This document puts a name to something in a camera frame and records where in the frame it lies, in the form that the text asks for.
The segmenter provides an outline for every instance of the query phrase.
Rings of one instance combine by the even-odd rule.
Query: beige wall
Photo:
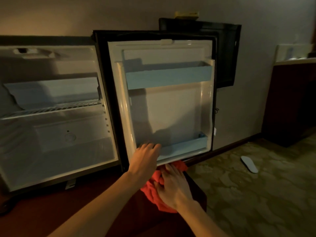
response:
[[[157,30],[159,17],[198,10],[200,20],[242,24],[236,80],[218,90],[214,149],[259,133],[275,47],[309,43],[315,0],[0,0],[0,35],[90,35]]]

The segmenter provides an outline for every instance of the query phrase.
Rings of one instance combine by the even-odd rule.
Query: patterned carpet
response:
[[[240,161],[250,157],[253,174]],[[284,148],[267,140],[189,168],[208,215],[230,236],[316,236],[316,134]]]

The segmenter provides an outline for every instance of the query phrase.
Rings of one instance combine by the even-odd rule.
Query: flat screen tv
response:
[[[217,36],[216,87],[228,87],[234,84],[241,25],[160,18],[159,30],[215,33]]]

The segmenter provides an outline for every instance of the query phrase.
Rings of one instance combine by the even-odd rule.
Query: red cloth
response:
[[[188,167],[182,160],[178,160],[172,163],[178,170],[187,171]],[[164,179],[162,178],[161,171],[156,170],[153,176],[147,181],[147,183],[140,190],[144,192],[146,197],[149,199],[151,203],[157,205],[160,211],[168,212],[168,213],[177,213],[175,209],[167,206],[159,197],[156,187],[154,185],[154,181],[158,182],[161,185],[164,185]]]

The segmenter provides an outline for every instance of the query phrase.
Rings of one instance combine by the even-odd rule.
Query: open refrigerator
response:
[[[0,175],[7,192],[67,181],[162,144],[157,165],[211,150],[216,38],[94,31],[0,37]]]

